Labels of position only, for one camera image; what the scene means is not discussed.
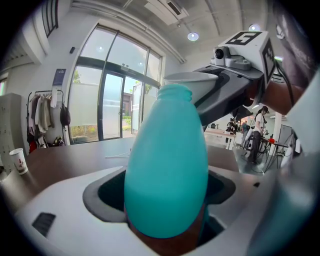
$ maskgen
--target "clothes rack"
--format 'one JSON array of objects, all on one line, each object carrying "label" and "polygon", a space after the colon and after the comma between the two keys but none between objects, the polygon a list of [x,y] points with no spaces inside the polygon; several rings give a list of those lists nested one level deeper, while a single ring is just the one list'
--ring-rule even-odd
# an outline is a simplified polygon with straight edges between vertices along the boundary
[{"label": "clothes rack", "polygon": [[[64,92],[62,90],[56,90],[57,92],[62,92],[62,104],[64,103]],[[30,95],[31,94],[37,94],[37,93],[52,93],[52,90],[36,90],[36,91],[32,91],[29,93],[28,95],[28,100],[27,100],[27,103],[26,103],[26,127],[28,127],[29,125],[29,99],[30,99]],[[61,125],[61,131],[62,131],[62,137],[63,137],[63,142],[64,142],[64,145],[66,145],[66,140],[65,140],[65,135],[64,135],[64,127]]]}]

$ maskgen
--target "cabinet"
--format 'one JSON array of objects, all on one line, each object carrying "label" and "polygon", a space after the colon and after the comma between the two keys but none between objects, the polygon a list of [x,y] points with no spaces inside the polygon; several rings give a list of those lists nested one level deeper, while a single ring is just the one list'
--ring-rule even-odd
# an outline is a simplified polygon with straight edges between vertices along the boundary
[{"label": "cabinet", "polygon": [[17,148],[23,148],[26,153],[21,129],[21,96],[8,93],[0,96],[0,157],[7,174],[15,169],[9,153]]}]

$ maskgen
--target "white cup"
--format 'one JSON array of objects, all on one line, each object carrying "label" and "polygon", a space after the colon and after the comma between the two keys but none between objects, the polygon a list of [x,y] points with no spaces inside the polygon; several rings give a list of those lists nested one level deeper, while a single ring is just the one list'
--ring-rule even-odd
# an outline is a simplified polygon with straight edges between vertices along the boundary
[{"label": "white cup", "polygon": [[9,153],[9,155],[11,156],[11,160],[14,163],[14,166],[18,173],[20,175],[25,174],[28,171],[28,167],[24,156],[24,149],[14,149]]}]

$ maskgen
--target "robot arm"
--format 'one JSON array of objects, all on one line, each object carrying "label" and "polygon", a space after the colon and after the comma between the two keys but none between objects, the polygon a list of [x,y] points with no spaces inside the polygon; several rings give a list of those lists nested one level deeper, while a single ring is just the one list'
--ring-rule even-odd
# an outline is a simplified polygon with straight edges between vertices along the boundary
[{"label": "robot arm", "polygon": [[210,64],[195,70],[218,76],[214,88],[194,104],[202,125],[244,105],[251,86],[257,86],[251,106],[260,103],[274,69],[274,52],[266,31],[241,31],[215,47]]}]

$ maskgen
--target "backpack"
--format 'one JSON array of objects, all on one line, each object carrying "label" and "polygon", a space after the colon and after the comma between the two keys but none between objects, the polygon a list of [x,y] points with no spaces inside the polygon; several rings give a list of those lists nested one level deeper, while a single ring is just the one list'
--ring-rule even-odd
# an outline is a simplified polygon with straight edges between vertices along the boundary
[{"label": "backpack", "polygon": [[62,126],[68,126],[70,124],[70,112],[63,103],[60,111],[60,122]]}]

